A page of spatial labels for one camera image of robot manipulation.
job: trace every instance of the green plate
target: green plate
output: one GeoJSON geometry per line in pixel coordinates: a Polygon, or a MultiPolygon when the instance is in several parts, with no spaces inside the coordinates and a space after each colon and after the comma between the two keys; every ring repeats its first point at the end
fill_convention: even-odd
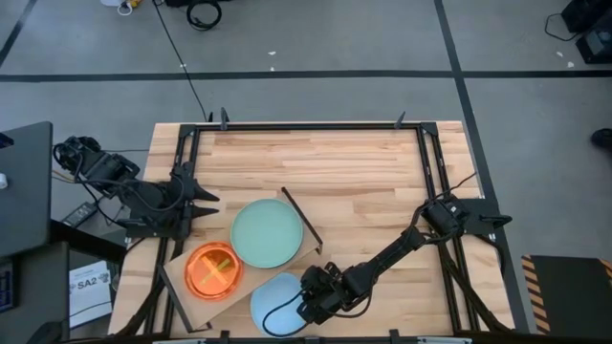
{"type": "Polygon", "coordinates": [[[231,225],[231,245],[250,266],[275,268],[295,256],[303,230],[290,205],[277,199],[259,200],[238,212],[231,225]]]}

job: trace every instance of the wooden board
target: wooden board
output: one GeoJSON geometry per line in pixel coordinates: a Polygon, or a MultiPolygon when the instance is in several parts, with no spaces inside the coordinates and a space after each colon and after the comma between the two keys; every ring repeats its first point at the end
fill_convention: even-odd
{"type": "MultiPolygon", "coordinates": [[[[455,185],[473,172],[470,149],[460,121],[438,122],[438,129],[448,178],[455,185]]],[[[168,179],[178,130],[176,123],[156,126],[146,180],[168,179]]],[[[429,139],[427,145],[435,166],[429,139]]],[[[439,188],[438,176],[434,176],[439,188]]],[[[205,132],[200,138],[196,177],[221,199],[202,205],[220,212],[193,222],[186,249],[198,246],[207,233],[229,227],[245,204],[276,197],[285,186],[324,241],[321,256],[311,253],[289,268],[298,277],[312,264],[333,261],[345,269],[372,258],[398,237],[414,208],[426,198],[416,134],[407,130],[205,132]]],[[[479,197],[477,179],[455,194],[479,197]]],[[[420,221],[419,226],[425,227],[425,222],[420,221]]],[[[462,240],[474,289],[500,321],[513,327],[494,248],[471,237],[462,240]]],[[[157,244],[158,239],[147,239],[126,258],[109,333],[124,326],[148,293],[157,244]]],[[[457,294],[466,328],[463,296],[460,291],[457,294]]],[[[249,300],[246,297],[216,316],[211,321],[213,330],[204,333],[187,334],[175,314],[172,335],[218,337],[221,330],[230,330],[234,337],[262,336],[251,321],[249,300]]],[[[159,305],[156,330],[161,329],[164,295],[159,305]]],[[[333,318],[299,335],[387,336],[389,329],[398,329],[400,335],[451,334],[435,247],[410,253],[383,274],[364,316],[333,318]]]]}

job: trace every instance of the light blue plate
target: light blue plate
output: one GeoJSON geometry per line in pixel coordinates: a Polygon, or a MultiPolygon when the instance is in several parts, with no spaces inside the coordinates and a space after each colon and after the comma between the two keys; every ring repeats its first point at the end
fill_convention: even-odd
{"type": "MultiPolygon", "coordinates": [[[[270,336],[264,331],[263,320],[272,309],[291,300],[301,287],[297,277],[288,272],[281,272],[275,278],[257,288],[251,296],[251,317],[257,329],[264,335],[270,336]]],[[[270,314],[266,320],[266,328],[273,333],[291,333],[304,325],[304,319],[297,313],[297,307],[302,302],[298,297],[286,307],[270,314]]]]}
{"type": "Polygon", "coordinates": [[[275,268],[292,259],[302,244],[303,226],[290,205],[277,199],[247,204],[231,225],[231,245],[250,266],[275,268]]]}

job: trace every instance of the orange plate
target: orange plate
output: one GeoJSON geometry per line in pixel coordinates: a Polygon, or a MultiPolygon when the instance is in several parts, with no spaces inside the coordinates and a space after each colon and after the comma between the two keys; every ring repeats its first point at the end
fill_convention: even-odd
{"type": "Polygon", "coordinates": [[[185,264],[185,283],[194,295],[222,300],[238,286],[242,261],[225,242],[211,242],[191,253],[185,264]]]}

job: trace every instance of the white paper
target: white paper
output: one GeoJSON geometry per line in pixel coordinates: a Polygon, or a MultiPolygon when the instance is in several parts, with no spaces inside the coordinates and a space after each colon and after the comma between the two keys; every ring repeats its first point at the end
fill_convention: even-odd
{"type": "Polygon", "coordinates": [[[113,310],[110,282],[111,274],[103,261],[70,271],[70,328],[113,310]]]}

